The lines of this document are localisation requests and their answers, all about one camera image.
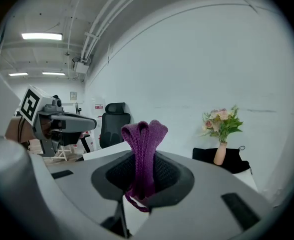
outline pipe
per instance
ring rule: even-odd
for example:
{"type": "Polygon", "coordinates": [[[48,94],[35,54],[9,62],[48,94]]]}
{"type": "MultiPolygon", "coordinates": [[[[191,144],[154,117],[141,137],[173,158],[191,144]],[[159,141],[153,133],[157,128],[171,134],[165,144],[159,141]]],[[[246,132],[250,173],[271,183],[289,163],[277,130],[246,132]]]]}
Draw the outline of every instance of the pipe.
{"type": "Polygon", "coordinates": [[[77,3],[76,3],[75,10],[73,11],[72,20],[71,20],[71,24],[70,24],[69,36],[68,36],[68,47],[67,47],[67,52],[68,53],[69,53],[69,45],[70,45],[70,36],[71,36],[72,25],[73,25],[73,21],[75,20],[75,14],[76,14],[79,2],[80,2],[80,0],[78,0],[77,3]]]}
{"type": "MultiPolygon", "coordinates": [[[[102,36],[102,34],[105,32],[105,30],[107,29],[107,27],[111,24],[111,22],[131,3],[133,2],[134,0],[129,0],[127,1],[125,4],[123,4],[126,0],[120,0],[118,2],[118,4],[113,8],[113,10],[107,15],[107,17],[105,18],[105,20],[102,22],[102,24],[100,25],[97,33],[96,33],[96,36],[100,37],[102,36]]],[[[97,39],[93,39],[91,44],[90,44],[90,47],[88,49],[88,53],[85,55],[85,62],[88,61],[88,58],[90,56],[90,54],[92,53],[96,43],[98,42],[97,39]]]]}
{"type": "Polygon", "coordinates": [[[75,15],[76,15],[76,11],[77,11],[77,7],[79,5],[80,0],[77,1],[76,6],[75,6],[75,10],[73,11],[73,15],[72,15],[72,20],[71,20],[71,24],[70,24],[70,29],[69,29],[69,36],[68,36],[68,46],[67,46],[67,67],[68,67],[68,77],[70,79],[70,68],[69,68],[69,45],[70,45],[70,36],[71,36],[71,30],[72,30],[72,25],[73,25],[73,21],[75,20],[75,15]]]}
{"type": "MultiPolygon", "coordinates": [[[[97,17],[95,18],[94,22],[92,23],[89,33],[92,34],[92,32],[94,31],[96,25],[98,24],[100,18],[102,17],[102,15],[106,12],[107,8],[109,7],[109,5],[113,2],[114,0],[108,0],[105,5],[102,7],[102,9],[100,10],[99,14],[97,15],[97,17]]],[[[81,50],[81,56],[80,58],[82,59],[84,57],[88,42],[89,42],[90,37],[86,36],[85,39],[85,43],[83,45],[83,48],[81,50]]]]}
{"type": "MultiPolygon", "coordinates": [[[[114,6],[113,8],[112,8],[112,10],[111,10],[111,12],[110,13],[108,13],[108,15],[107,15],[107,17],[103,20],[103,22],[102,22],[102,24],[99,26],[99,29],[98,29],[98,31],[96,32],[96,36],[98,37],[99,35],[100,35],[100,32],[101,32],[101,30],[102,30],[102,27],[104,27],[105,26],[105,24],[106,24],[106,22],[110,19],[110,17],[116,12],[116,10],[124,3],[124,2],[126,2],[127,0],[120,0],[117,4],[116,4],[116,6],[114,6]]],[[[87,52],[85,53],[85,55],[84,55],[84,60],[85,61],[87,61],[88,59],[88,57],[89,57],[89,55],[91,54],[91,52],[92,52],[92,50],[93,50],[93,46],[94,46],[94,44],[97,42],[97,40],[96,39],[93,39],[92,41],[91,41],[91,44],[90,44],[90,46],[89,46],[89,48],[88,48],[88,50],[87,50],[87,52]]]]}

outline fluorescent light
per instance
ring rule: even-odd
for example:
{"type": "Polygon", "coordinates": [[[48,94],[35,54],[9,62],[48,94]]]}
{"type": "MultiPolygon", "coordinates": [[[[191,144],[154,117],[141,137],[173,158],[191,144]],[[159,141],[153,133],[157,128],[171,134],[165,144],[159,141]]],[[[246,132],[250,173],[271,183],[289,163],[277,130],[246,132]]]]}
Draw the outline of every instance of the fluorescent light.
{"type": "Polygon", "coordinates": [[[8,74],[8,75],[10,75],[11,77],[14,77],[14,76],[25,76],[25,75],[27,75],[28,73],[14,73],[14,74],[8,74]]]}
{"type": "Polygon", "coordinates": [[[62,40],[62,34],[56,33],[22,33],[23,39],[51,39],[62,40]]]}
{"type": "Polygon", "coordinates": [[[57,75],[57,76],[64,76],[65,73],[55,73],[55,72],[42,72],[43,75],[57,75]]]}

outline black slot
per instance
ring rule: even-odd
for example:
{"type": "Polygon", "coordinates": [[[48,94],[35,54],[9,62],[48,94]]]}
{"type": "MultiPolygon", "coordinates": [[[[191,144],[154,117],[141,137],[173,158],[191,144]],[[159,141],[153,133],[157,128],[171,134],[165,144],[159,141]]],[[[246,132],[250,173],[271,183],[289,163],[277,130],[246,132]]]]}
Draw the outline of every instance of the black slot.
{"type": "Polygon", "coordinates": [[[59,171],[59,172],[54,172],[51,175],[52,175],[52,177],[54,179],[58,179],[58,178],[62,178],[62,177],[65,177],[65,176],[68,176],[68,175],[71,175],[71,174],[73,174],[73,172],[70,171],[70,170],[62,170],[62,171],[59,171]]]}
{"type": "Polygon", "coordinates": [[[236,193],[224,194],[221,198],[244,231],[259,222],[259,217],[236,193]]]}

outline purple fabric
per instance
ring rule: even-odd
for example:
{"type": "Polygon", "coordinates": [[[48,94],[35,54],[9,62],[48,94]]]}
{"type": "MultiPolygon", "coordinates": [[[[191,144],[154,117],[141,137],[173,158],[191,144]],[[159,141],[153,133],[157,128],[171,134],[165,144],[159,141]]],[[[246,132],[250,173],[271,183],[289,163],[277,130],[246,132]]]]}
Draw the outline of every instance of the purple fabric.
{"type": "Polygon", "coordinates": [[[157,120],[152,120],[150,124],[144,121],[139,123],[127,124],[121,128],[121,135],[130,145],[135,155],[135,180],[131,184],[126,198],[137,207],[130,197],[137,200],[143,199],[154,194],[153,181],[153,157],[157,146],[161,143],[168,132],[168,128],[157,120]]]}

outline flower vase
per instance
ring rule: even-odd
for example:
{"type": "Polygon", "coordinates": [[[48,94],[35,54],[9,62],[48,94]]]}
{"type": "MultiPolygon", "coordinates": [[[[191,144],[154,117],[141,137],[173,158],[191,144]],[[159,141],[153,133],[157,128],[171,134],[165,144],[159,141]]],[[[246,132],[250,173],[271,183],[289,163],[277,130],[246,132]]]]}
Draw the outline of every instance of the flower vase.
{"type": "Polygon", "coordinates": [[[220,145],[217,149],[217,152],[216,152],[215,158],[213,159],[213,162],[218,166],[222,165],[222,163],[226,157],[227,144],[228,143],[220,143],[220,145]]]}

